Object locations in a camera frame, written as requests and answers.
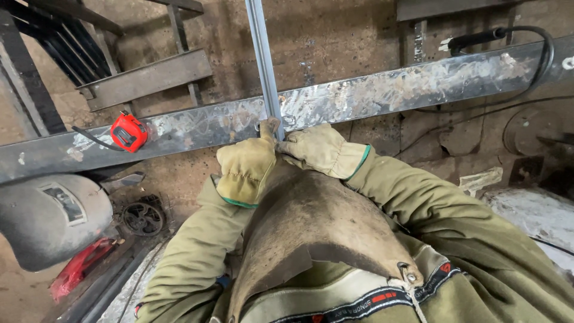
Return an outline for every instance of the leather apron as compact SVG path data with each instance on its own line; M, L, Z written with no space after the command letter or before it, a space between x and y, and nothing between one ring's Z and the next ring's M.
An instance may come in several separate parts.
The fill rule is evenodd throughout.
M244 233L243 262L233 285L228 323L247 300L310 269L313 261L346 263L388 279L423 277L384 213L340 180L279 159Z

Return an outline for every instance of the leather work glove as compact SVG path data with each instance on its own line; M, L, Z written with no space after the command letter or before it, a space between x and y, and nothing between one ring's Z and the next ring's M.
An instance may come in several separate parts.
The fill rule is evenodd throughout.
M261 138L249 138L217 150L217 161L223 173L216 183L217 192L226 202L257 207L268 174L277 161L273 132L279 119L261 122Z
M295 131L277 144L283 159L303 170L315 170L330 177L349 180L361 167L370 145L348 143L330 124Z

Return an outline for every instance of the red object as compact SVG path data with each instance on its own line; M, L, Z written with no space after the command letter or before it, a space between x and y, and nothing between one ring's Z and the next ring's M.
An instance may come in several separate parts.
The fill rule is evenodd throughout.
M148 140L148 131L134 116L122 111L110 128L116 145L129 152L136 152Z
M84 270L110 250L114 240L101 238L75 255L50 285L56 303L68 295L84 279Z

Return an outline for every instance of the person's right hand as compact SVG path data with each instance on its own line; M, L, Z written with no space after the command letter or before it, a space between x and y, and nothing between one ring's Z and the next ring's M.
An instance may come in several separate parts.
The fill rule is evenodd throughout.
M348 143L330 124L295 131L276 145L283 159L303 170L349 180L369 154L369 145Z

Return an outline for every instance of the concrete floor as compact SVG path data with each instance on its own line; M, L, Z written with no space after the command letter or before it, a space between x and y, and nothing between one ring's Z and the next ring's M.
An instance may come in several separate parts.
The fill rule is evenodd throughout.
M126 29L126 35L116 43L118 60L124 70L176 54L165 6L143 0L84 2ZM205 14L190 18L184 13L183 18L189 46L205 49L214 72L213 77L199 83L203 103L259 95L261 88L244 1L205 0L202 3ZM264 10L280 90L390 70L408 64L412 59L412 26L395 22L394 1L391 0L265 0ZM447 56L436 51L441 40L489 26L504 26L510 14L508 10L490 14L478 11L429 20L427 59ZM527 2L512 13L517 24L541 26L554 37L574 32L572 14L574 3L569 0ZM119 107L90 113L85 99L48 55L33 39L23 38L68 129L72 125L89 128L110 124L116 118ZM400 38L406 39L402 45ZM520 33L515 35L514 43L533 40L536 40L535 36ZM500 46L503 44L495 43L477 50ZM571 88L571 83L553 84L539 89L529 98L567 95L571 94ZM484 100L456 104L472 105ZM138 116L148 116L188 107L191 100L187 89L181 87L133 103ZM566 109L569 104L553 102L550 106ZM0 98L0 109L3 112L0 144L22 140L18 122L10 114L5 98ZM505 172L501 185L504 185L516 156L506 152L501 137L506 122L515 112L511 110L478 119L456 127L450 134L428 136L402 154L401 159L455 183L460 176L502 166ZM404 148L429 128L464 117L464 114L438 117L407 111L402 115L389 114L335 127L350 141L371 143L377 152L385 153L397 149L397 145ZM441 146L455 156L444 152ZM121 203L142 195L161 193L169 199L174 220L182 221L197 210L195 196L207 175L219 171L216 149L145 160L129 170L144 171L147 178L143 184L119 191L111 198ZM0 240L0 323L38 322L52 306L46 288L62 266L36 274L23 272L15 263L6 241Z

